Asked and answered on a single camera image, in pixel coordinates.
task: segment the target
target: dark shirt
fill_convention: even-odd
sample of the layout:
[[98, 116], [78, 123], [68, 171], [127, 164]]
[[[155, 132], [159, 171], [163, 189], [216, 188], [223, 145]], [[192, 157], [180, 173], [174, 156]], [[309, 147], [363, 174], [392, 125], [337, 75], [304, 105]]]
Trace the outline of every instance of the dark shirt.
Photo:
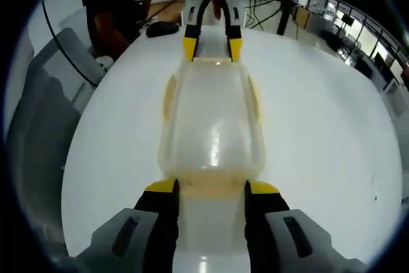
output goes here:
[[114, 29], [118, 30], [130, 43], [139, 36], [136, 22], [143, 17], [140, 6], [134, 0], [87, 0], [86, 9], [89, 37], [99, 54], [110, 55], [110, 52], [96, 30], [95, 16], [98, 13], [111, 13]]

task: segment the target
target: clear plastic tray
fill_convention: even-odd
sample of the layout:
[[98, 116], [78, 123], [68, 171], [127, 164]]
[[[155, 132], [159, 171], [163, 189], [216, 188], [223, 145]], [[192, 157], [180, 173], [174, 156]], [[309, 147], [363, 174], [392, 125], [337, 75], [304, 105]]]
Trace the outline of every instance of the clear plastic tray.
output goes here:
[[186, 62], [168, 82], [163, 117], [159, 164], [166, 175], [196, 181], [196, 188], [210, 180], [212, 191], [219, 185], [221, 192], [223, 183], [263, 169], [259, 102], [241, 63]]

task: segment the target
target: gray chair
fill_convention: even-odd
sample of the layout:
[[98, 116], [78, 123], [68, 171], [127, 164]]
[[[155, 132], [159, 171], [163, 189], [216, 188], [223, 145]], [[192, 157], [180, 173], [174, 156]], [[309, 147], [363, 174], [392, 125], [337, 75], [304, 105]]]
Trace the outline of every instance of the gray chair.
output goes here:
[[[83, 74], [99, 83], [105, 72], [81, 49], [71, 29], [58, 34]], [[6, 138], [8, 165], [20, 205], [54, 261], [67, 256], [61, 224], [61, 188], [73, 134], [94, 89], [54, 41], [32, 60]]]

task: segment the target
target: white tabletop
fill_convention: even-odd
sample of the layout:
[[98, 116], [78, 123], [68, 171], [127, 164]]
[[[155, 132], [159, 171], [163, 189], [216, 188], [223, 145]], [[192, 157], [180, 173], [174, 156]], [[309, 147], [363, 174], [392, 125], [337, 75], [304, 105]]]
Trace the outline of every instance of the white tabletop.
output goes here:
[[[161, 106], [183, 57], [182, 34], [138, 38], [89, 101], [63, 180], [70, 255], [162, 179]], [[242, 34], [242, 63], [261, 92], [266, 165], [259, 179], [326, 229], [343, 256], [370, 261], [390, 237], [401, 201], [399, 148], [381, 97], [369, 79], [323, 51]]]

